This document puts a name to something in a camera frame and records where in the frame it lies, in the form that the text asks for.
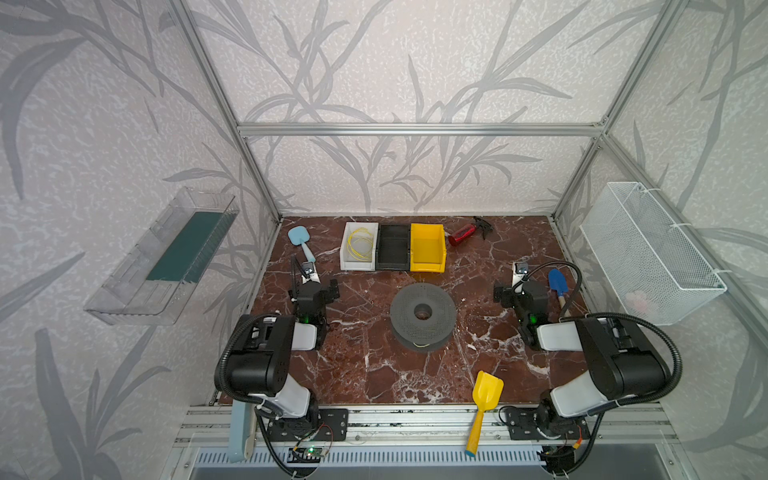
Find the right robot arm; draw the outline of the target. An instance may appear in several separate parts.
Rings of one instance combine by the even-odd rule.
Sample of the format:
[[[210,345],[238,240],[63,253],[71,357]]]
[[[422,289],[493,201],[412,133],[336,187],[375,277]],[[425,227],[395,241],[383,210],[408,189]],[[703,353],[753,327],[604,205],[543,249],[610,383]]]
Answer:
[[[674,341],[644,319],[618,312],[570,315],[572,300],[560,269],[571,269],[577,281],[581,270],[561,261],[543,267],[548,285],[534,280],[537,268],[514,264],[510,282],[494,283],[493,300],[513,310],[525,346],[582,353],[586,370],[542,393],[535,407],[501,407],[499,418],[514,440],[562,440],[573,446],[592,438],[605,413],[671,393],[682,378],[683,360]]]

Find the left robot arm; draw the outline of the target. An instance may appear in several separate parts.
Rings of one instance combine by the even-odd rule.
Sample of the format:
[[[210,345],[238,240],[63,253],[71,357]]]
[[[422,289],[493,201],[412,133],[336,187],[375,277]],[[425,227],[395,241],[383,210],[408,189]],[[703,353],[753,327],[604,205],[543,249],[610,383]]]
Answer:
[[[290,374],[295,351],[317,351],[330,324],[327,306],[340,297],[338,281],[320,281],[313,262],[291,262],[292,311],[246,314],[230,335],[214,372],[216,389],[299,439],[321,428],[315,394]]]

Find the grey cable spool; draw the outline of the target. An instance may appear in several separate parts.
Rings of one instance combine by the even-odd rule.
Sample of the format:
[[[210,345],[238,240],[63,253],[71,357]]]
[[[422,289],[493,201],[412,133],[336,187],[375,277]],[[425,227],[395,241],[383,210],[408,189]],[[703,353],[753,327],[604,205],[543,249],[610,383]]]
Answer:
[[[395,338],[415,352],[433,352],[453,336],[457,309],[451,296],[438,286],[415,283],[403,287],[390,305]]]

